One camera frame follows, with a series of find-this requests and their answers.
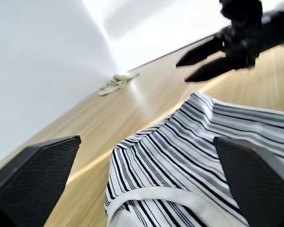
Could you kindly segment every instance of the striped fabric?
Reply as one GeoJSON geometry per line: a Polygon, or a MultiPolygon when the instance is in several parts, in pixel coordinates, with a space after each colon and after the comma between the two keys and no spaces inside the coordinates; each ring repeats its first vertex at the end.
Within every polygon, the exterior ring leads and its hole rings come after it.
{"type": "MultiPolygon", "coordinates": [[[[213,145],[215,136],[248,140],[284,163],[283,112],[231,105],[193,93],[161,124],[124,139],[114,148],[105,198],[109,218],[116,198],[159,186],[190,192],[198,189],[239,226],[248,226],[226,183],[213,145]]],[[[198,209],[168,199],[129,200],[120,204],[120,209],[145,227],[209,225],[198,209]]]]}

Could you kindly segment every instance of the black pad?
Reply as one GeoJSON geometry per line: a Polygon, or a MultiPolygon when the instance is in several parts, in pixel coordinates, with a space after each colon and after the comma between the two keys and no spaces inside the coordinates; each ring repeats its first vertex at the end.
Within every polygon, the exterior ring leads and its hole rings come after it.
{"type": "Polygon", "coordinates": [[[284,165],[244,140],[213,141],[231,193],[251,227],[284,227],[284,165]]]}
{"type": "Polygon", "coordinates": [[[0,170],[0,227],[42,227],[65,188],[80,136],[29,146],[0,170]]]}

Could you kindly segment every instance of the white trim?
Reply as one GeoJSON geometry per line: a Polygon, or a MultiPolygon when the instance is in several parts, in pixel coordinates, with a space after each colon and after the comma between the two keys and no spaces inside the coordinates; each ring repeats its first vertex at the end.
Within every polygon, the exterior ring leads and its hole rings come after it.
{"type": "Polygon", "coordinates": [[[189,192],[170,187],[146,187],[134,189],[115,198],[107,208],[107,227],[112,227],[118,209],[130,200],[167,200],[190,208],[206,225],[215,227],[239,227],[241,223],[225,212],[199,190],[189,192]]]}
{"type": "Polygon", "coordinates": [[[118,209],[107,227],[143,227],[143,224],[135,216],[125,209],[118,209]]]}

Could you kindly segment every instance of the wooden floor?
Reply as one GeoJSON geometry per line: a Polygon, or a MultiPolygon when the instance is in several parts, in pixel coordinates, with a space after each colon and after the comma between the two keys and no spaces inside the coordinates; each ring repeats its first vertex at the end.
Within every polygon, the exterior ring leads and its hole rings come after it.
{"type": "Polygon", "coordinates": [[[190,48],[132,71],[140,76],[122,90],[105,97],[91,95],[22,146],[74,134],[82,139],[65,192],[46,227],[105,226],[104,190],[111,149],[175,111],[192,91],[230,103],[284,111],[284,48],[260,55],[255,69],[186,84],[184,78],[195,66],[175,69],[175,63],[190,48]]]}

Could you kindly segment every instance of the small fabric item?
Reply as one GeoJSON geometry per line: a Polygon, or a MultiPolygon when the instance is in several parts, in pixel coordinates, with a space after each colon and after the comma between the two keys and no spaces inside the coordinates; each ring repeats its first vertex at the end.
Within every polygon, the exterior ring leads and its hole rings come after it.
{"type": "Polygon", "coordinates": [[[115,74],[113,78],[107,82],[107,84],[104,87],[100,88],[99,95],[100,96],[105,96],[110,93],[113,93],[114,91],[119,90],[122,88],[127,82],[132,80],[133,78],[139,76],[140,74],[134,74],[134,75],[119,75],[115,74]]]}
{"type": "Polygon", "coordinates": [[[249,226],[227,185],[213,145],[217,136],[247,140],[284,164],[284,112],[195,92],[163,122],[114,148],[107,226],[249,226]]]}

